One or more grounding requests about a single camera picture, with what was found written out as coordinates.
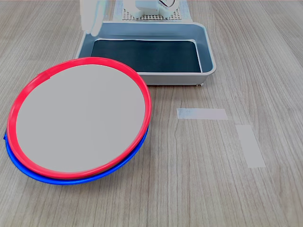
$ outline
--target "white mesh base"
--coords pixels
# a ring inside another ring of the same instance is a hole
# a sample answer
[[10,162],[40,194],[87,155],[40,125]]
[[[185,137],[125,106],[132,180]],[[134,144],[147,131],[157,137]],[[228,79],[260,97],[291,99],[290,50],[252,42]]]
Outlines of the white mesh base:
[[123,18],[122,20],[182,20],[182,16],[180,14],[180,9],[178,8],[173,15],[170,16],[170,18],[164,18],[161,15],[158,16],[145,16],[136,19],[132,15],[130,15],[129,12],[127,12],[125,9],[123,11]]

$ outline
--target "tape strip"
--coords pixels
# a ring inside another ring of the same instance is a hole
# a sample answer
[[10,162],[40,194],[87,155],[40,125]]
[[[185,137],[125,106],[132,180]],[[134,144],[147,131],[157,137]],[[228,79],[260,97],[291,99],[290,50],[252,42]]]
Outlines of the tape strip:
[[224,109],[177,109],[178,119],[228,120]]
[[236,125],[248,168],[266,167],[250,125]]

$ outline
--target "tray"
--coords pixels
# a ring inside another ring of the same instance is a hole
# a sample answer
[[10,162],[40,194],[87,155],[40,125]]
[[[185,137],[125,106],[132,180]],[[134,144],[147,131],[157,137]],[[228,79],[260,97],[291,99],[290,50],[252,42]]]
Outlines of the tray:
[[[100,41],[110,44],[111,49],[102,48],[104,44],[96,48]],[[157,44],[159,48],[146,51],[147,43],[155,47],[156,42],[160,44]],[[136,71],[147,85],[199,85],[216,70],[206,28],[192,22],[104,21],[98,36],[83,35],[76,57],[90,56],[107,57],[125,63],[134,70],[137,68]],[[176,65],[182,67],[176,71]]]

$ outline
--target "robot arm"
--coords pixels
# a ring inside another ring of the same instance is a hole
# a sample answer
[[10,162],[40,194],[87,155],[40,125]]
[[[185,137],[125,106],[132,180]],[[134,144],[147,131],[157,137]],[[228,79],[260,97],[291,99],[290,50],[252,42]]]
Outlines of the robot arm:
[[[80,0],[82,29],[97,36],[103,22],[107,0]],[[170,17],[178,8],[179,0],[124,0],[125,9],[134,17],[162,15]]]

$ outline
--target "gray tray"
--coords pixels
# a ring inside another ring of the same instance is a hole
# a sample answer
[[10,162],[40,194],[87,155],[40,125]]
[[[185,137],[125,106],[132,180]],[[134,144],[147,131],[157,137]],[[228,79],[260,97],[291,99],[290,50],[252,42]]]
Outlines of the gray tray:
[[202,72],[138,72],[148,85],[199,85],[215,72],[216,64],[206,28],[199,23],[104,21],[97,37],[84,34],[77,58],[90,57],[97,40],[192,41]]

